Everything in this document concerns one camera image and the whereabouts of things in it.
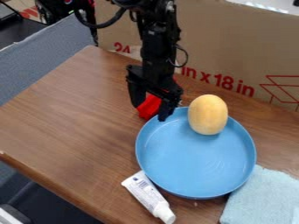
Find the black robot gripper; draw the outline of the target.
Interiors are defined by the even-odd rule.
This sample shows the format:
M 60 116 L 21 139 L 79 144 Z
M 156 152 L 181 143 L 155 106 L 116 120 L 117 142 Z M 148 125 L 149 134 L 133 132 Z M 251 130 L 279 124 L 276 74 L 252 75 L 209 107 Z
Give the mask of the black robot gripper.
M 173 80 L 177 38 L 165 31 L 143 31 L 141 65 L 128 65 L 127 87 L 135 108 L 145 101 L 149 93 L 161 99 L 157 120 L 164 122 L 180 104 L 183 89 Z

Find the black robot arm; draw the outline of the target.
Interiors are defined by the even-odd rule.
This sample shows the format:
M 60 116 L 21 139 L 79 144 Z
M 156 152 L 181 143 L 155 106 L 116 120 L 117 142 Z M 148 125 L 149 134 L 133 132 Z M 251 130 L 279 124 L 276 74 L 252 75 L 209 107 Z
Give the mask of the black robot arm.
M 96 22 L 95 0 L 33 0 L 41 21 L 52 25 L 68 15 L 92 32 L 109 27 L 124 14 L 136 23 L 141 39 L 141 65 L 129 65 L 127 88 L 139 113 L 164 121 L 181 100 L 183 88 L 173 79 L 180 32 L 173 0 L 107 0 L 119 7 L 115 16 L 104 23 Z

